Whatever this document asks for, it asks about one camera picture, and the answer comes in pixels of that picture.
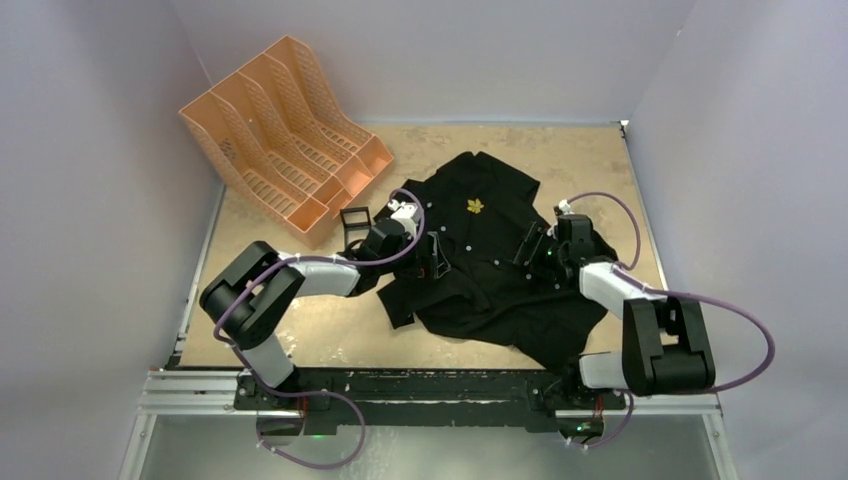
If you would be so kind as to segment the black button shirt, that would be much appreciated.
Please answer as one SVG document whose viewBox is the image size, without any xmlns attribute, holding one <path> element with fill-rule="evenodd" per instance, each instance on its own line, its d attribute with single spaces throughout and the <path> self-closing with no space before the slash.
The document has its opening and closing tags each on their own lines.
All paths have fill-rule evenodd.
<svg viewBox="0 0 848 480">
<path fill-rule="evenodd" d="M 512 262 L 531 223 L 549 224 L 533 206 L 538 180 L 486 152 L 464 152 L 403 187 L 424 206 L 451 270 L 381 288 L 393 327 L 419 319 L 436 335 L 515 347 L 551 371 L 584 350 L 606 309 Z M 480 214 L 466 209 L 474 198 L 485 205 Z"/>
</svg>

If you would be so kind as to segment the gold leaf brooch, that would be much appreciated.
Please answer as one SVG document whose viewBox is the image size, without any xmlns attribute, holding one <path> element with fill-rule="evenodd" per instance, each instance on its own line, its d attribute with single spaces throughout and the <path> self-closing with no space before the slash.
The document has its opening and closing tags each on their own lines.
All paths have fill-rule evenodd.
<svg viewBox="0 0 848 480">
<path fill-rule="evenodd" d="M 468 199 L 466 209 L 472 214 L 480 214 L 485 205 L 479 198 Z"/>
</svg>

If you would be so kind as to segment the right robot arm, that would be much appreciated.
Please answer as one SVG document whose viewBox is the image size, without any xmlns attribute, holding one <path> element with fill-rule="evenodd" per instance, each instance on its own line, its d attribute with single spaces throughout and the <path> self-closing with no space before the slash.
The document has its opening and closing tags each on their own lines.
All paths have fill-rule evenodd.
<svg viewBox="0 0 848 480">
<path fill-rule="evenodd" d="M 531 223 L 513 262 L 578 292 L 622 322 L 620 349 L 581 354 L 566 364 L 561 392 L 569 404 L 584 407 L 601 390 L 652 396 L 713 387 L 716 368 L 700 303 L 626 280 L 602 253 L 588 216 L 558 214 L 551 227 Z"/>
</svg>

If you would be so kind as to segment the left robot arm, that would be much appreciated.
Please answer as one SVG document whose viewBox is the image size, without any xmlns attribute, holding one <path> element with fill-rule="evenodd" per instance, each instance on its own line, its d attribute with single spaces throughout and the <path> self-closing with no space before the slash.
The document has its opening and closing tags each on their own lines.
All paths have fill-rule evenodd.
<svg viewBox="0 0 848 480">
<path fill-rule="evenodd" d="M 199 306 L 214 323 L 214 337 L 251 370 L 260 397 L 284 409 L 304 394 L 299 371 L 275 336 L 294 300 L 356 297 L 387 274 L 435 280 L 450 269 L 437 232 L 383 219 L 332 256 L 288 254 L 255 241 L 207 285 Z"/>
</svg>

